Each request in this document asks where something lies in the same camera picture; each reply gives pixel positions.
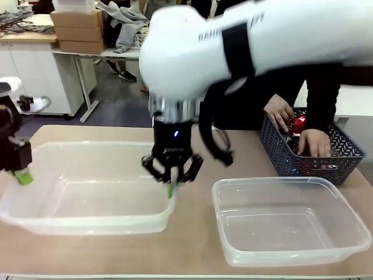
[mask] mesh basket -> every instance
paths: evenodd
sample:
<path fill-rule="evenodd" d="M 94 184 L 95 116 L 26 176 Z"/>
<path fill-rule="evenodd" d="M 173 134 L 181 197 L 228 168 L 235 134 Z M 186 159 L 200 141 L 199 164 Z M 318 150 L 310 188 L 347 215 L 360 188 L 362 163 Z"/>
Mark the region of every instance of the mesh basket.
<path fill-rule="evenodd" d="M 295 108 L 294 113 L 304 114 L 305 109 Z M 338 156 L 304 157 L 291 150 L 267 114 L 261 131 L 263 146 L 279 176 L 321 177 L 341 185 L 366 155 L 335 123 L 329 127 L 329 138 Z"/>

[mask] gray jacket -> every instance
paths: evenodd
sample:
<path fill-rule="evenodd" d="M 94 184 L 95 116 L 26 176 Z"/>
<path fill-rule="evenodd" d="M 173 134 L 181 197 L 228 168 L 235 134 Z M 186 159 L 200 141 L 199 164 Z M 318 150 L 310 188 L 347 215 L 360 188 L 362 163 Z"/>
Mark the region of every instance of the gray jacket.
<path fill-rule="evenodd" d="M 140 13 L 139 8 L 136 5 L 131 5 L 130 8 L 119 8 L 116 3 L 111 1 L 109 5 L 105 5 L 101 2 L 97 3 L 97 9 L 103 10 L 106 15 L 109 15 L 112 20 L 110 25 L 114 28 L 118 24 L 122 24 L 122 29 L 115 44 L 116 53 L 124 53 L 127 51 L 137 32 L 148 24 L 146 17 Z"/>

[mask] cardboard box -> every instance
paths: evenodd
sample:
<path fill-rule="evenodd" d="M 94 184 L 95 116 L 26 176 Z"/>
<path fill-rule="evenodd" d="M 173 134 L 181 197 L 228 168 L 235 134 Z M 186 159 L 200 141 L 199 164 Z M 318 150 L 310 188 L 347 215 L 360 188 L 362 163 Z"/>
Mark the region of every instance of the cardboard box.
<path fill-rule="evenodd" d="M 55 27 L 75 27 L 96 29 L 104 26 L 102 10 L 92 13 L 57 13 L 52 12 L 51 18 Z"/>
<path fill-rule="evenodd" d="M 101 54 L 106 50 L 104 40 L 99 42 L 60 41 L 59 46 L 62 51 L 66 51 L 67 53 Z"/>
<path fill-rule="evenodd" d="M 55 31 L 59 41 L 100 42 L 103 39 L 100 27 L 95 29 L 55 27 Z"/>

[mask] white robotic arm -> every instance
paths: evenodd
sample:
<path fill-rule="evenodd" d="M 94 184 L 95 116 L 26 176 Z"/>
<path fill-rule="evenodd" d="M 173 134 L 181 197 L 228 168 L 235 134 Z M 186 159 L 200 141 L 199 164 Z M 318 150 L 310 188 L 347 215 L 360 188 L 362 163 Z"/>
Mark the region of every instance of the white robotic arm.
<path fill-rule="evenodd" d="M 210 107 L 232 80 L 287 66 L 372 60 L 372 26 L 371 0 L 244 2 L 210 20 L 186 6 L 157 11 L 139 62 L 154 117 L 155 143 L 144 167 L 159 181 L 172 180 L 173 167 L 177 181 L 194 180 L 202 159 L 192 153 L 190 129 L 203 96 L 201 136 L 212 155 L 230 165 L 231 152 L 212 140 Z M 183 165 L 195 156 L 193 175 L 183 176 Z M 154 158 L 164 174 L 152 169 Z"/>
<path fill-rule="evenodd" d="M 203 96 L 232 76 L 224 31 L 246 25 L 227 38 L 242 67 L 256 75 L 290 65 L 349 62 L 373 56 L 373 1 L 266 0 L 244 2 L 223 17 L 204 20 L 196 10 L 158 10 L 140 52 L 140 72 L 149 90 L 167 99 Z M 240 45 L 246 36 L 248 46 Z M 249 54 L 252 61 L 244 61 Z"/>

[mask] white cabinet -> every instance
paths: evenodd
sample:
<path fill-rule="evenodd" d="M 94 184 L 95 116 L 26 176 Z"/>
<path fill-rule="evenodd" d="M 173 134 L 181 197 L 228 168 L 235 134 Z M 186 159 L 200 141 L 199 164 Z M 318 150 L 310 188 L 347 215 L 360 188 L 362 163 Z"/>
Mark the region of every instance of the white cabinet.
<path fill-rule="evenodd" d="M 0 76 L 17 76 L 20 94 L 51 99 L 43 114 L 75 115 L 84 102 L 78 72 L 70 55 L 54 55 L 49 43 L 0 44 Z M 85 62 L 87 91 L 96 86 L 93 61 Z"/>
<path fill-rule="evenodd" d="M 18 77 L 8 44 L 0 44 L 0 77 Z M 20 95 L 25 95 L 24 89 L 20 89 Z"/>
<path fill-rule="evenodd" d="M 70 107 L 49 44 L 9 44 L 10 53 L 27 95 L 48 96 L 52 103 L 43 113 L 70 113 Z"/>

